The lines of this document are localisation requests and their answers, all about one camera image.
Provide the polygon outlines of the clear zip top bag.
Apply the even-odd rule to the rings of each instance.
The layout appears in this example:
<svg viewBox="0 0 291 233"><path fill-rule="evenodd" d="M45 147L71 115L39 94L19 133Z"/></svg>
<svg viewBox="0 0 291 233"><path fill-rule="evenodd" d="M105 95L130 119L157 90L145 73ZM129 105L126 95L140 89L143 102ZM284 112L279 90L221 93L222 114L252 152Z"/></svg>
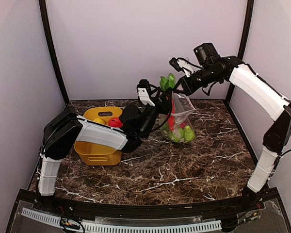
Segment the clear zip top bag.
<svg viewBox="0 0 291 233"><path fill-rule="evenodd" d="M190 99L185 96L184 94L173 93L172 99L174 103L175 112L171 114L174 117L175 124L174 124L174 131L177 128L184 128L186 125L189 125L193 130L193 126L189 120L189 116L196 111ZM169 127L167 121L165 124L160 128L160 131L165 139L168 139ZM191 142L184 141L180 144L188 144L194 142L195 139Z"/></svg>

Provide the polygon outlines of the yellow plastic basket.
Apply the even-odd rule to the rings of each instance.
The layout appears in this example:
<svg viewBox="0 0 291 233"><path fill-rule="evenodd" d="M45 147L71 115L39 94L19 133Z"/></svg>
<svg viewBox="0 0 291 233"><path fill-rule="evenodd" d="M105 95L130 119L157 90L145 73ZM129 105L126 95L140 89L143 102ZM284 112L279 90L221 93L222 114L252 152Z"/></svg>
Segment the yellow plastic basket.
<svg viewBox="0 0 291 233"><path fill-rule="evenodd" d="M99 117L106 125L113 117L119 117L122 110L119 107L95 107L87 110L83 116L93 121ZM113 148L90 142L75 142L74 149L80 158L89 166L114 166L121 161L122 152Z"/></svg>

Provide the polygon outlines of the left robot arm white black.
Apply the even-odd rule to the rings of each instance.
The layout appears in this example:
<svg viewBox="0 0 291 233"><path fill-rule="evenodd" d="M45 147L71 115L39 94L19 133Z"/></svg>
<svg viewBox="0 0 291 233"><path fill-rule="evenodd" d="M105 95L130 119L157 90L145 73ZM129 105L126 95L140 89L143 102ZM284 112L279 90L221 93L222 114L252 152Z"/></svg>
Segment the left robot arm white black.
<svg viewBox="0 0 291 233"><path fill-rule="evenodd" d="M145 106L140 110L136 105L128 105L120 115L122 127L111 127L96 123L76 114L72 107L66 107L44 128L39 155L42 158L40 180L37 192L40 204L49 212L59 207L53 197L55 183L61 161L68 155L75 142L94 143L121 152L133 152L142 139L156 131L156 119L160 114L171 115L172 93L159 91L150 97L144 88L138 90L138 98Z"/></svg>

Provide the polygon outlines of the green cabbage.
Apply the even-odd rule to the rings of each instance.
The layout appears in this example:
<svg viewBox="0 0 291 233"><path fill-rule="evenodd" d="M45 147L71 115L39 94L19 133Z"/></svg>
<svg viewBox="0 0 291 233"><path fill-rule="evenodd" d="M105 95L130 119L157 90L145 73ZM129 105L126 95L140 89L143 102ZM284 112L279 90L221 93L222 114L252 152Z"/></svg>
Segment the green cabbage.
<svg viewBox="0 0 291 233"><path fill-rule="evenodd" d="M183 143L184 139L184 130L182 128L177 128L174 131L169 131L168 139L175 143Z"/></svg>
<svg viewBox="0 0 291 233"><path fill-rule="evenodd" d="M191 142L195 139L194 130L189 125L186 125L183 128L183 130L184 130L184 139L186 142Z"/></svg>

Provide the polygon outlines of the orange carrot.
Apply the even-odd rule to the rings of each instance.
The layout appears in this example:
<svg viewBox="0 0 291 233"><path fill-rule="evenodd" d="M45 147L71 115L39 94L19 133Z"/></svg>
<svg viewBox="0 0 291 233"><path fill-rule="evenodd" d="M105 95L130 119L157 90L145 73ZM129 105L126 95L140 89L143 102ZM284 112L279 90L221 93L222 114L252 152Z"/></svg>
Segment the orange carrot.
<svg viewBox="0 0 291 233"><path fill-rule="evenodd" d="M168 93L167 100L168 100L168 110L170 111L169 112L170 114L173 114L175 112L175 108L174 108L174 103L172 99L172 92L169 92L168 89L169 88L173 89L175 85L176 85L176 79L175 79L174 74L169 73L168 76L166 77L161 76L160 87L162 91ZM175 124L175 120L172 115L170 115L167 123L168 123L169 130L172 131L174 129L174 124Z"/></svg>

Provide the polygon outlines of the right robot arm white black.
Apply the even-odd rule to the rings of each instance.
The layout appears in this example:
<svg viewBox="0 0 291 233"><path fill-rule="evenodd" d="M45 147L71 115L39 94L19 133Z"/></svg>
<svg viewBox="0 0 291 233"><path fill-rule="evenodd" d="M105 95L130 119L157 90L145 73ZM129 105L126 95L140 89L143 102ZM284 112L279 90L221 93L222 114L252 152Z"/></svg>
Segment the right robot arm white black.
<svg viewBox="0 0 291 233"><path fill-rule="evenodd" d="M189 96L210 83L231 82L255 100L274 122L263 137L259 161L238 199L238 207L247 211L257 204L262 196L262 188L285 155L283 149L291 136L291 100L268 84L240 58L234 55L220 56L212 43L194 48L194 53L199 62L197 71L184 58L172 58L169 61L176 71L185 73L174 87L175 93Z"/></svg>

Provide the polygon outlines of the yellow lemon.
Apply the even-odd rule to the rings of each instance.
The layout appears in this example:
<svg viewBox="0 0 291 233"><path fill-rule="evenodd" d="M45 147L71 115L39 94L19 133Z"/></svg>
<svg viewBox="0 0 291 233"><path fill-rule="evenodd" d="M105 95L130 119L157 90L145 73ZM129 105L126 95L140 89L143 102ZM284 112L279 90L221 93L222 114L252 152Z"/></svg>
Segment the yellow lemon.
<svg viewBox="0 0 291 233"><path fill-rule="evenodd" d="M93 122L98 123L98 124L102 124L102 125L106 125L105 120L103 120L103 119L101 119L101 118L99 118L99 117L95 118L95 119L93 120Z"/></svg>

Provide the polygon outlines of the red apple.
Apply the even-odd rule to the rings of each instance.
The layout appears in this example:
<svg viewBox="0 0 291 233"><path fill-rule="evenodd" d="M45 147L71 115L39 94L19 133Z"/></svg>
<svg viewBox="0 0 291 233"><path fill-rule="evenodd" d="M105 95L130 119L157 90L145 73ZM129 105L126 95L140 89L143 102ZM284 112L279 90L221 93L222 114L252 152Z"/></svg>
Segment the red apple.
<svg viewBox="0 0 291 233"><path fill-rule="evenodd" d="M122 128L123 127L123 123L121 122L121 120L118 117L113 117L109 120L108 125L110 127L114 127L114 128Z"/></svg>

